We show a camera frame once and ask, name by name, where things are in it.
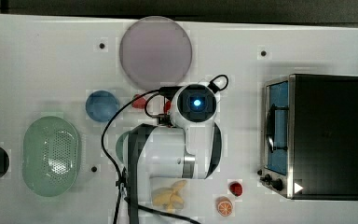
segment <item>toaster oven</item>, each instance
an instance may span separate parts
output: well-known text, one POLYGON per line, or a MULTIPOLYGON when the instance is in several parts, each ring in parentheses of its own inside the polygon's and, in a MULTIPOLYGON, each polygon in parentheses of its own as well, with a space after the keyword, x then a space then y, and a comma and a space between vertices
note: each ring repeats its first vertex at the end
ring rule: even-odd
POLYGON ((358 77, 294 74, 266 83, 263 98, 262 185, 358 201, 358 77))

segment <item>white table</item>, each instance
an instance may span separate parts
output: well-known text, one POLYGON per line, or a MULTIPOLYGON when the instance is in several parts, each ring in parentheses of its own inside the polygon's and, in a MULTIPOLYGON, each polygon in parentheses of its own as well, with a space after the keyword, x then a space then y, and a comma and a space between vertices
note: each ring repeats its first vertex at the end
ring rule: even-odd
MULTIPOLYGON (((88 118, 87 97, 110 90, 121 104, 142 92, 122 71, 118 46, 133 20, 0 15, 0 146, 10 157, 0 179, 0 223, 111 223, 117 190, 113 165, 100 146, 103 125, 88 118), (100 41, 107 46, 98 49, 100 41), (67 192, 54 198, 32 193, 21 175, 22 139, 29 125, 46 115, 72 122, 81 135, 81 169, 67 192), (98 172, 90 168, 96 165, 98 172)), ((207 180, 191 180, 183 191, 181 215, 202 223, 358 223, 358 202, 287 201, 258 183, 261 146, 261 87, 292 73, 358 75, 358 29, 179 22, 194 49, 186 82, 228 74, 217 123, 224 155, 207 180), (260 51, 267 52, 266 57, 260 51), (227 191, 240 180, 244 193, 227 191), (220 217, 214 200, 227 195, 234 214, 220 217)), ((117 138, 142 122, 128 109, 109 132, 117 138)), ((153 188, 174 180, 156 179, 153 188)))

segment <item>green strainer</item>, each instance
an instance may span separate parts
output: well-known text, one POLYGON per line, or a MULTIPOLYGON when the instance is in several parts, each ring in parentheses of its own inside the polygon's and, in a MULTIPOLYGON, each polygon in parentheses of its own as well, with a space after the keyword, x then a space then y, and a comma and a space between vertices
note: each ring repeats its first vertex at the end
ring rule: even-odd
POLYGON ((43 117, 24 136, 22 176, 38 195, 66 192, 77 176, 79 140, 73 125, 57 117, 43 117))

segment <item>green colander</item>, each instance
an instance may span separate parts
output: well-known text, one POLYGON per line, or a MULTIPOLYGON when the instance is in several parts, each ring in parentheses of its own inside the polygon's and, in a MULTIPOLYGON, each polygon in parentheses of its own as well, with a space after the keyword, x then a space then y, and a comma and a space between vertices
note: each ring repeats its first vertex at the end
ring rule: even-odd
POLYGON ((43 117, 24 136, 22 176, 34 193, 52 197, 66 192, 77 176, 79 139, 75 127, 43 117))

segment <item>blue cup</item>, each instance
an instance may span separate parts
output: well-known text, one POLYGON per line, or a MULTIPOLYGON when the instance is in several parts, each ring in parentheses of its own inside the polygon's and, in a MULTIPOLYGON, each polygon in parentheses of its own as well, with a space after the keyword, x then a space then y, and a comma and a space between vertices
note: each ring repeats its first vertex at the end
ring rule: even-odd
POLYGON ((89 117, 98 122, 109 121, 119 110, 116 97, 109 91, 96 91, 86 102, 89 117))

